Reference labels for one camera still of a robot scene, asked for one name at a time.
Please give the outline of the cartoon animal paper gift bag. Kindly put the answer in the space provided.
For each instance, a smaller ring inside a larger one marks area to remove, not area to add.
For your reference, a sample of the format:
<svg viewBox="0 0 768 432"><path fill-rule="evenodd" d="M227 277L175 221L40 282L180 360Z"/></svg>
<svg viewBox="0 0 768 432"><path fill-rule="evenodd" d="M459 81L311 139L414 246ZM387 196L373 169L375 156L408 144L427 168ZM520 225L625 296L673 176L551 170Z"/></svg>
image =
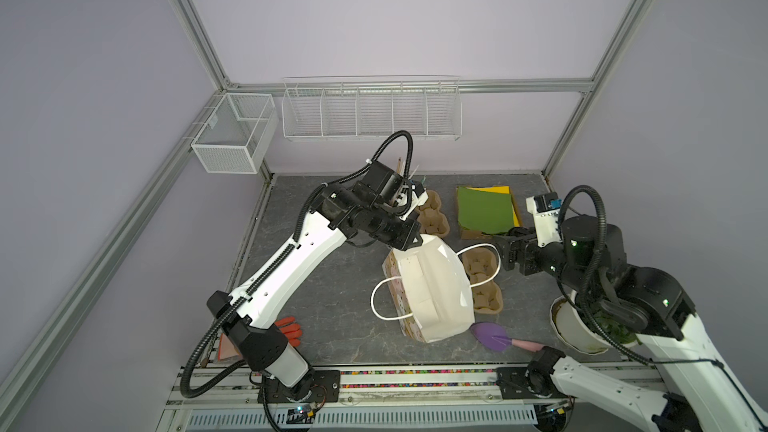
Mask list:
<svg viewBox="0 0 768 432"><path fill-rule="evenodd" d="M459 257L462 249L437 236L423 234L422 239L419 247L388 254L370 308L378 319L398 323L406 337L433 343L467 331L477 313Z"/></svg>

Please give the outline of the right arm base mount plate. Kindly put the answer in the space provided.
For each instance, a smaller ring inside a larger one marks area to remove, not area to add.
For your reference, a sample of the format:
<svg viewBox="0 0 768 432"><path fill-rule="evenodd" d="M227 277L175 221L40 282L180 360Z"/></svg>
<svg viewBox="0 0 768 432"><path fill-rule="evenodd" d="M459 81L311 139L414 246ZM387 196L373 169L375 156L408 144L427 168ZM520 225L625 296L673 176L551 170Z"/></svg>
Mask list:
<svg viewBox="0 0 768 432"><path fill-rule="evenodd" d="M496 385L504 400L568 398L568 395L555 387L549 374L539 371L529 372L527 366L499 367L496 373Z"/></svg>

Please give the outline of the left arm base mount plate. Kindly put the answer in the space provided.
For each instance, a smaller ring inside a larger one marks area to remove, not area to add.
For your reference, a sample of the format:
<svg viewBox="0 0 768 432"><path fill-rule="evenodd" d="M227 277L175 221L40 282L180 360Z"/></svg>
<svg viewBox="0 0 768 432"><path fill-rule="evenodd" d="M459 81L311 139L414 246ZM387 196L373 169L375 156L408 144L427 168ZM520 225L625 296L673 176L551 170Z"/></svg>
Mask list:
<svg viewBox="0 0 768 432"><path fill-rule="evenodd" d="M296 385L288 387L276 378L263 377L258 402L288 404L299 402L335 403L341 391L341 371L311 369Z"/></svg>

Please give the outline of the brown pulp cup carrier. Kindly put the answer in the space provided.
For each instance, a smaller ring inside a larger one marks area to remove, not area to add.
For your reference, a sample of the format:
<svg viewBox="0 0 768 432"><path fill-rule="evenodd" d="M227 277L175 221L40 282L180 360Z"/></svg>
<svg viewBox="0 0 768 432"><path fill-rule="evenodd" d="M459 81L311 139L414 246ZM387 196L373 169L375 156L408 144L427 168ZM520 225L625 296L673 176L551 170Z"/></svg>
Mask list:
<svg viewBox="0 0 768 432"><path fill-rule="evenodd" d="M504 302L495 277L500 271L499 256L487 244L466 247L459 253L465 273L470 281L474 311L484 315L498 315Z"/></svg>

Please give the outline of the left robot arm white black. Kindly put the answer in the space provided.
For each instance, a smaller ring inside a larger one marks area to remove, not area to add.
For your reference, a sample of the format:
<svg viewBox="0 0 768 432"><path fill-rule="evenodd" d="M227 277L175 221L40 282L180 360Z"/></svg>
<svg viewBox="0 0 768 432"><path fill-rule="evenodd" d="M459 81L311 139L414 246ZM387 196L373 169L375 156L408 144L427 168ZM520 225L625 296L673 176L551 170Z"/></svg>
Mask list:
<svg viewBox="0 0 768 432"><path fill-rule="evenodd" d="M407 143L401 173L379 160L399 138ZM292 399L311 394L314 371L280 331L278 315L314 269L359 233L400 251L421 245L420 226L411 214L427 194L421 183L410 178L413 150L412 135L406 130L396 131L361 169L321 183L302 204L292 235L270 259L232 291L211 295L207 306L214 322L183 368L179 390L184 398L205 394L243 366L277 380ZM219 335L229 339L240 353L240 361L203 385L192 386L195 366Z"/></svg>

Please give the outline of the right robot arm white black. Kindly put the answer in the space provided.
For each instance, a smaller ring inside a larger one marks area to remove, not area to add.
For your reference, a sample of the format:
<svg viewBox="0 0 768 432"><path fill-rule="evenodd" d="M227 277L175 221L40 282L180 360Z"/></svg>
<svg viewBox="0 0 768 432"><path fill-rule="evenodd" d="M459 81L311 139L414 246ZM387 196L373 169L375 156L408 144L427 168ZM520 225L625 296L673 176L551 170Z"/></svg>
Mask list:
<svg viewBox="0 0 768 432"><path fill-rule="evenodd" d="M634 387L545 346L518 385L534 396L582 399L644 431L764 431L767 413L717 351L693 301L671 274L628 262L623 235L588 185L564 198L530 197L531 228L495 236L499 264L553 277L587 331L662 372L670 392Z"/></svg>

